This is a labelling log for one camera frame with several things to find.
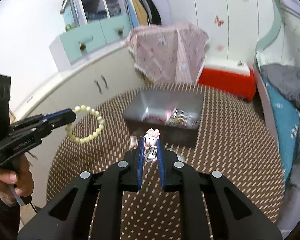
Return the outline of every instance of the brown dotted mat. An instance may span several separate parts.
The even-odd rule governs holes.
[[[276,143],[257,113],[245,102],[211,87],[173,84],[146,89],[202,94],[197,146],[166,148],[197,171],[221,171],[276,222],[284,192],[282,166]],[[105,119],[105,129],[97,139],[83,145],[63,140],[50,169],[47,201],[81,171],[104,171],[123,158],[129,150],[130,134],[122,114],[139,91],[127,91],[96,107]],[[75,126],[74,134],[84,137],[97,125],[97,119],[87,114]],[[157,163],[145,163],[138,193],[124,192],[121,221],[121,239],[180,239],[179,196],[161,191]]]

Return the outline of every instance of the human hand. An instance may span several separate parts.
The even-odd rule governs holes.
[[[8,184],[17,185],[15,188],[18,196],[30,196],[33,192],[34,182],[29,170],[29,162],[25,155],[20,157],[19,174],[14,171],[0,168],[0,198],[8,206],[13,206],[16,199]]]

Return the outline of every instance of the white wall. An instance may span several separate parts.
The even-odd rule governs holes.
[[[281,9],[282,24],[279,35],[274,42],[264,50],[271,61],[300,67],[300,19]]]
[[[12,77],[12,110],[57,72],[49,45],[65,29],[62,1],[0,2],[0,74]]]

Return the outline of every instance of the dark jacket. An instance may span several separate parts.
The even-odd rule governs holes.
[[[9,207],[0,199],[0,240],[17,239],[20,225],[20,206]]]

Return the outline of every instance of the pink figurine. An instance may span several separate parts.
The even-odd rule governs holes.
[[[145,134],[145,150],[149,150],[148,153],[145,154],[146,162],[156,162],[157,161],[157,140],[160,138],[160,133],[158,129],[153,130],[152,128],[147,131]]]

